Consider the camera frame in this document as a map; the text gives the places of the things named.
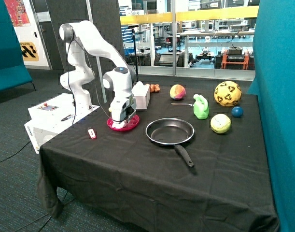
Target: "teal partition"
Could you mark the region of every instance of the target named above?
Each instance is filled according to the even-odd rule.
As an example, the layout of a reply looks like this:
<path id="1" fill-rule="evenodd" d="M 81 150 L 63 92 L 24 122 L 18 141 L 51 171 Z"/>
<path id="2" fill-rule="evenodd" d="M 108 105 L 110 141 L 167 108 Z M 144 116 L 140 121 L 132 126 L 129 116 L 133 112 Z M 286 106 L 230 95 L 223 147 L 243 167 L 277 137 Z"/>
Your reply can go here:
<path id="1" fill-rule="evenodd" d="M 31 81 L 6 5 L 0 0 L 0 91 Z"/>
<path id="2" fill-rule="evenodd" d="M 257 94 L 282 232 L 295 232 L 295 1 L 262 0 L 254 36 Z"/>

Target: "metal utensil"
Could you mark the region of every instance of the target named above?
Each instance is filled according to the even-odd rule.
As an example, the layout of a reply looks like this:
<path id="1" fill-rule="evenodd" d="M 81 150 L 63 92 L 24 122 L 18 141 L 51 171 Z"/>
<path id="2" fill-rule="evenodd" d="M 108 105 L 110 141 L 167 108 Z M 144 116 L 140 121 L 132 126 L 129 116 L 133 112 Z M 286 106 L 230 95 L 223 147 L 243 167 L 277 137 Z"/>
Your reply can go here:
<path id="1" fill-rule="evenodd" d="M 185 148 L 179 145 L 193 137 L 195 129 L 190 123 L 178 118 L 162 118 L 148 124 L 145 133 L 151 141 L 157 144 L 173 146 L 186 164 L 194 167 Z"/>
<path id="2" fill-rule="evenodd" d="M 171 103 L 171 105 L 190 105 L 190 106 L 194 106 L 193 104 L 187 104 L 187 103 Z"/>

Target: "green plastic bottle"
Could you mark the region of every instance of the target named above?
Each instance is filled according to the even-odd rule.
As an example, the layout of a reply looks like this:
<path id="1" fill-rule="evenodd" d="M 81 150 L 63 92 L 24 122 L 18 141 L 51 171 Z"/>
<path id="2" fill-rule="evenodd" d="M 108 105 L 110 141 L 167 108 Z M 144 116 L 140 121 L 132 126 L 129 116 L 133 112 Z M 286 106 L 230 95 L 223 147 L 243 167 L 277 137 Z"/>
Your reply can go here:
<path id="1" fill-rule="evenodd" d="M 194 114 L 198 119 L 206 119 L 209 116 L 209 103 L 202 96 L 195 94 L 194 99 L 196 100 L 194 104 Z"/>

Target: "pan handle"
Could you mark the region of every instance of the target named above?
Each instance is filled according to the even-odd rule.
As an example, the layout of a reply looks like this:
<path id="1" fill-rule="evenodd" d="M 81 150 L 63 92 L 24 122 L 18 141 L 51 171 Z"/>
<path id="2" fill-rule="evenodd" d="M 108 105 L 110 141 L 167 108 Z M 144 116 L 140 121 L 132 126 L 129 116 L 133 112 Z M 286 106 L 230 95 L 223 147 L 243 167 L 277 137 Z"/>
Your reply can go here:
<path id="1" fill-rule="evenodd" d="M 194 163 L 192 163 L 189 155 L 188 155 L 188 152 L 185 150 L 185 148 L 183 148 L 181 145 L 174 145 L 174 149 L 176 151 L 177 154 L 181 155 L 184 159 L 184 161 L 187 163 L 187 165 L 189 167 L 194 167 Z"/>

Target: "orange machine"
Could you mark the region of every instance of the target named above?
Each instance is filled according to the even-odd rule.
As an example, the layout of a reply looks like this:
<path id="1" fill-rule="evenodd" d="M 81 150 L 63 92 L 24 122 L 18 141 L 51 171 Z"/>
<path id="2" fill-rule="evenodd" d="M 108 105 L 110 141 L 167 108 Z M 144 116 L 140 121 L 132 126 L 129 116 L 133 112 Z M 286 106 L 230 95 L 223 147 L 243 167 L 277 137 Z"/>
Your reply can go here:
<path id="1" fill-rule="evenodd" d="M 248 70 L 249 53 L 237 49 L 226 49 L 222 56 L 221 69 Z"/>

